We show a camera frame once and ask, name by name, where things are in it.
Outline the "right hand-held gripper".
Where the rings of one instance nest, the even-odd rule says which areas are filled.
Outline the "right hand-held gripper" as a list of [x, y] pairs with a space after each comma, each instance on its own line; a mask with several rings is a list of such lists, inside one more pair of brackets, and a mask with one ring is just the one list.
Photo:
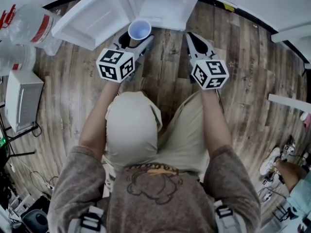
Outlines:
[[202, 90], [220, 89], [229, 78], [224, 60], [220, 59], [210, 42], [196, 33], [186, 33], [190, 56], [190, 82]]

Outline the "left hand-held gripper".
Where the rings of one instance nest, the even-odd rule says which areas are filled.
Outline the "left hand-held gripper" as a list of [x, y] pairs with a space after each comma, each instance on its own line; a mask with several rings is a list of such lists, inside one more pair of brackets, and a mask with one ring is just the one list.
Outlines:
[[96, 60], [100, 77], [116, 83], [128, 80], [136, 71], [136, 61], [145, 53], [153, 39], [154, 35], [151, 34], [131, 47], [128, 31], [117, 33], [111, 48], [104, 48]]

